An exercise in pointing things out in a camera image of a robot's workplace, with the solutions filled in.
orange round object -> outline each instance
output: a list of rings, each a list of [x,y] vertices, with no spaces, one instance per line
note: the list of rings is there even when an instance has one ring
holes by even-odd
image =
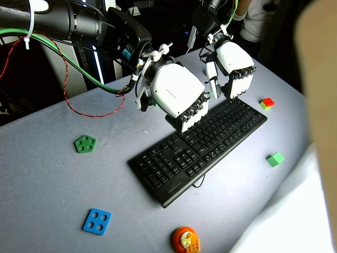
[[[179,227],[172,233],[172,247],[176,253],[198,253],[201,250],[199,237],[190,227]]]

green cube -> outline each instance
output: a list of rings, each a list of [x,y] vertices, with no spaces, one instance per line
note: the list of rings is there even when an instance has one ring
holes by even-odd
[[[277,152],[271,157],[267,158],[267,161],[272,167],[275,167],[284,161],[284,157],[281,155],[281,153]]]
[[[75,147],[78,151],[78,153],[89,153],[89,152],[93,152],[95,147],[96,147],[96,139],[88,136],[88,135],[84,135],[81,138],[79,138],[78,140],[76,140],[74,142]]]
[[[260,106],[261,106],[262,109],[264,109],[264,110],[269,110],[271,107],[273,107],[273,106],[266,106],[265,103],[263,103],[263,101],[261,101]]]

robotic hand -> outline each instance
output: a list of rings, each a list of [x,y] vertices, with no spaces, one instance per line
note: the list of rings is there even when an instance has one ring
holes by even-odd
[[[204,92],[204,85],[187,68],[167,64],[161,56],[172,44],[153,50],[150,33],[133,17],[115,8],[101,12],[76,0],[3,0],[0,27],[27,28],[31,21],[29,2],[35,32],[74,44],[94,45],[97,51],[121,59],[132,70],[127,91],[119,94],[130,92],[142,76],[136,98],[140,110],[158,105],[181,132],[207,114],[210,96]]]
[[[227,0],[211,0],[205,4],[202,3],[193,14],[194,26],[189,39],[191,48],[198,30],[199,34],[214,48],[214,52],[205,53],[201,55],[201,58],[206,58],[204,61],[206,76],[215,99],[221,96],[221,92],[228,99],[233,99],[246,92],[252,82],[253,72],[256,70],[252,58],[231,41],[233,36],[226,30],[235,13],[237,1],[233,1],[232,16],[226,25],[221,24],[216,17],[219,8],[226,2]],[[223,87],[218,84],[215,65],[225,76],[229,76],[228,83]]]

keyboard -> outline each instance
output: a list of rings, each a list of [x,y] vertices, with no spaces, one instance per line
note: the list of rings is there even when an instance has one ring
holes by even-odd
[[[266,120],[240,99],[226,100],[186,132],[170,134],[128,164],[166,208]]]

table surface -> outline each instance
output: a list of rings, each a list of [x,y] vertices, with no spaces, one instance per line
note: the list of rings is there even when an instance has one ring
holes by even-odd
[[[179,60],[204,82],[198,52]],[[200,188],[188,189],[166,209],[127,161],[174,129],[161,109],[138,111],[134,92],[112,117],[85,118],[61,102],[1,127],[1,252],[172,252],[170,235],[181,225],[198,232],[203,252],[228,252],[310,142],[306,98],[255,66],[251,87],[240,98],[268,121],[210,170]],[[128,78],[110,86],[123,87]],[[227,78],[220,74],[219,80],[225,84]],[[275,101],[269,111],[259,106],[266,97]],[[104,114],[121,98],[94,89],[70,101],[79,111]],[[73,142],[84,134],[97,146],[78,154]],[[266,158],[275,152],[285,161],[272,168]],[[103,236],[82,230],[91,208],[113,215]]]

